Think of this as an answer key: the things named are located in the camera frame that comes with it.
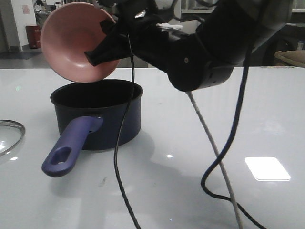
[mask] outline white cable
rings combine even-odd
[[[193,105],[193,107],[194,107],[194,109],[195,109],[195,111],[196,111],[196,113],[197,113],[197,115],[198,115],[198,117],[200,119],[200,122],[201,122],[201,124],[202,124],[202,126],[203,126],[203,128],[204,128],[204,130],[205,130],[205,132],[206,132],[206,134],[207,134],[207,136],[209,138],[209,140],[210,140],[210,143],[211,143],[212,148],[213,148],[213,150],[214,150],[214,152],[216,154],[216,157],[218,157],[219,151],[218,151],[217,146],[215,144],[215,141],[214,141],[214,139],[212,137],[212,134],[211,134],[208,126],[206,125],[206,123],[205,123],[205,121],[204,121],[204,119],[203,119],[203,117],[201,115],[201,112],[200,112],[200,110],[199,110],[199,108],[198,108],[198,106],[196,104],[196,101],[194,100],[193,93],[192,92],[185,92],[185,93],[189,96],[189,98],[190,98],[190,100],[192,102],[192,105]],[[226,170],[224,168],[224,164],[222,163],[222,161],[219,163],[219,166],[220,166],[221,172],[223,173],[224,180],[225,180],[225,183],[227,185],[227,188],[228,188],[228,191],[229,191],[229,194],[230,194],[230,198],[231,198],[231,202],[232,202],[232,205],[233,205],[234,213],[235,213],[235,216],[236,216],[236,221],[237,221],[237,224],[238,224],[238,228],[239,229],[243,229],[243,224],[242,224],[242,220],[241,220],[240,215],[239,215],[238,205],[237,205],[237,202],[236,202],[236,199],[235,199],[235,196],[234,196],[234,192],[233,192],[233,189],[232,189],[232,186],[231,186],[228,174],[227,174],[227,172],[226,172]]]

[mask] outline pink bowl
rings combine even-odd
[[[84,2],[65,4],[49,15],[41,32],[41,49],[58,75],[73,82],[90,83],[114,71],[119,60],[94,67],[84,54],[106,37],[100,27],[103,20],[114,22],[106,11]]]

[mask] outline white table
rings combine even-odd
[[[194,96],[219,149],[229,134],[242,68]],[[130,69],[109,78],[130,79]],[[200,180],[215,158],[185,93],[157,69],[136,69],[144,89],[142,128],[119,148],[119,170],[143,229],[237,228],[232,205]],[[51,69],[0,70],[0,119],[25,125],[24,140],[0,157],[1,229],[133,229],[113,170],[113,151],[83,151],[73,171],[51,178],[42,162],[59,134],[50,94],[70,82]],[[251,68],[240,125],[224,159],[237,200],[264,226],[305,225],[305,70]],[[258,181],[246,157],[276,157],[289,181]],[[207,182],[228,195],[217,168]],[[242,216],[245,229],[254,229]]]

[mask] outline red trash can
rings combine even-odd
[[[28,36],[29,47],[31,49],[37,49],[41,47],[40,34],[41,28],[38,25],[26,25],[25,30]]]

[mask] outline saucepan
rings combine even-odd
[[[55,90],[51,102],[61,136],[43,162],[43,172],[61,177],[73,169],[82,149],[114,148],[131,89],[129,81],[104,79],[71,83]],[[143,89],[135,84],[119,145],[129,142],[140,131],[142,94]]]

